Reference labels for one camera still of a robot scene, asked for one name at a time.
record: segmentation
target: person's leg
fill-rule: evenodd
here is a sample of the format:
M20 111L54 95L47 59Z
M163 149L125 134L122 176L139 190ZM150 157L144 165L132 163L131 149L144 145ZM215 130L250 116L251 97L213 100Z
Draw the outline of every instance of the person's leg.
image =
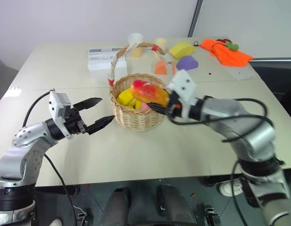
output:
M127 224L130 191L126 187L116 189L102 213L100 226L123 226Z
M177 188L168 185L158 186L157 196L159 207L165 211L167 220L197 223L186 199Z

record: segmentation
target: purple sponge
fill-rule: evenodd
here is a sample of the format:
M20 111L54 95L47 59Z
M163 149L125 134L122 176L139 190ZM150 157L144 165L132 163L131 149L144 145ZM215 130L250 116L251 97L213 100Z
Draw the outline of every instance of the purple sponge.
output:
M195 58L192 57L192 55L182 57L177 63L178 70L184 69L187 71L197 67L198 61L196 61Z

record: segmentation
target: white box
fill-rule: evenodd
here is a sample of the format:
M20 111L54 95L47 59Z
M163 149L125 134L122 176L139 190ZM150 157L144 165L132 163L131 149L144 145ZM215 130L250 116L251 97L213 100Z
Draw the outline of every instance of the white box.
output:
M122 47L91 48L88 51L87 67L95 82L107 82L113 57ZM127 76L126 58L120 57L115 68L115 81Z

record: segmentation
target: white sneaker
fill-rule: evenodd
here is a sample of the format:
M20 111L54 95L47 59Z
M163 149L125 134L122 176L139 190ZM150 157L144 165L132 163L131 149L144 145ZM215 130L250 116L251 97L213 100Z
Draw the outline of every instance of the white sneaker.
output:
M227 197L233 196L232 191L231 191L231 181L221 183L219 186L219 190L223 196L227 196ZM234 190L235 196L243 193L242 186L239 179L235 179L233 181L233 190Z
M63 223L60 219L55 219L49 226L63 226Z

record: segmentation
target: red and yellow toy mango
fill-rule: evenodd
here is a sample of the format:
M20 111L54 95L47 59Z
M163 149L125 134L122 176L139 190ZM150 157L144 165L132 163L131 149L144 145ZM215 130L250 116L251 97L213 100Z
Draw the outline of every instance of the red and yellow toy mango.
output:
M134 98L145 103L157 103L164 107L169 101L169 94L159 86L143 80L135 80L131 84Z

